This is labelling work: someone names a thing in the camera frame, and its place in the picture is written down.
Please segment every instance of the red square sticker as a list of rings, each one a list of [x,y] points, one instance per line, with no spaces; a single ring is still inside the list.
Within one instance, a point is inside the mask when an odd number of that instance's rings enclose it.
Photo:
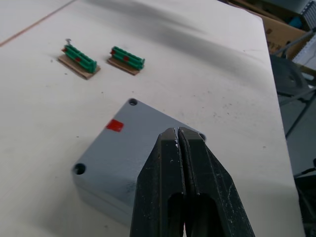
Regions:
[[[121,132],[123,127],[124,127],[124,123],[117,121],[115,119],[111,120],[106,126],[107,129],[113,130],[115,132]]]

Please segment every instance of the white table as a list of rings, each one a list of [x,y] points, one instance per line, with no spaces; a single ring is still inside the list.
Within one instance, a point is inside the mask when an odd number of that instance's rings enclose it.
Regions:
[[[56,61],[65,38],[101,66],[90,80]],[[106,64],[114,45],[144,70]],[[304,236],[260,18],[210,0],[78,0],[0,48],[0,65],[0,236],[129,235],[78,198],[70,170],[130,97],[207,136],[256,237]]]

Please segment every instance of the black plastic tool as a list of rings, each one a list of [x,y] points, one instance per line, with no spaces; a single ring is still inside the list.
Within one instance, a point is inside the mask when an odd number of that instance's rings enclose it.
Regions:
[[[254,237],[234,182],[194,131],[160,134],[137,179],[130,237]]]

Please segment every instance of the cardboard piece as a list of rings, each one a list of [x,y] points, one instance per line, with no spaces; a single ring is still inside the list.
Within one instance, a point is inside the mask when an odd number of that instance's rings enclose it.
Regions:
[[[229,3],[229,5],[244,9],[233,3]],[[294,28],[292,26],[289,26],[280,21],[276,21],[269,17],[263,16],[259,13],[250,11],[248,9],[244,9],[244,10],[262,18],[263,25],[265,28],[269,53],[276,52],[277,50],[286,46],[288,42],[291,42],[306,33],[305,31]],[[309,40],[310,40],[310,37],[307,37],[306,39],[300,41],[299,43],[291,46],[286,52],[288,59],[293,59],[296,56],[296,54],[298,54],[299,51],[304,47],[306,42],[308,42]]]
[[[302,22],[301,30],[303,30],[303,31],[310,30],[310,27],[308,26],[306,20],[304,19],[304,17],[301,14],[294,12],[294,11],[290,11],[286,8],[281,7],[281,6],[274,5],[271,2],[260,1],[260,3],[262,4],[262,9],[264,11],[273,14],[274,16],[282,19],[284,22],[289,22],[289,20],[292,19],[293,17],[299,17],[301,22]]]
[[[135,68],[133,68],[133,67],[131,67],[131,66],[129,66],[129,65],[127,65],[127,64],[125,64],[125,63],[123,63],[123,62],[121,62],[121,61],[119,61],[117,59],[115,59],[115,58],[113,58],[113,57],[110,57],[108,59],[108,63],[113,65],[114,67],[117,67],[117,68],[123,70],[123,71],[131,73],[132,75],[136,75],[136,74],[138,74],[140,72],[139,70],[137,70],[137,69],[135,69]]]
[[[267,16],[271,19],[275,19],[277,21],[280,21],[280,22],[284,22],[282,19],[280,19],[279,17],[275,16],[275,15],[272,15],[271,13],[267,12],[267,11],[264,11],[263,9],[260,9],[258,8],[257,6],[254,6],[244,0],[230,0],[230,2],[232,2],[233,4],[235,5],[238,5],[238,6],[241,6],[242,8],[244,9],[249,9],[251,11],[254,11],[256,13],[259,13],[261,15],[264,15],[264,16]]]
[[[86,80],[91,78],[94,74],[96,74],[101,69],[100,66],[97,65],[97,68],[94,73],[88,73],[78,63],[74,62],[69,57],[67,57],[66,54],[59,56],[57,59],[59,62],[63,63],[66,67],[70,68],[72,71],[74,71],[76,74],[78,74],[79,76],[81,76],[82,78]]]

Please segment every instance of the gray floor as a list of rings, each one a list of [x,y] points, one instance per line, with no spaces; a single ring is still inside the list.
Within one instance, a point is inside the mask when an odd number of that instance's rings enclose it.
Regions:
[[[294,101],[281,107],[285,132],[293,124],[304,105],[300,101]],[[312,104],[309,111],[288,137],[287,147],[293,174],[313,167],[313,159],[316,158],[316,102]]]

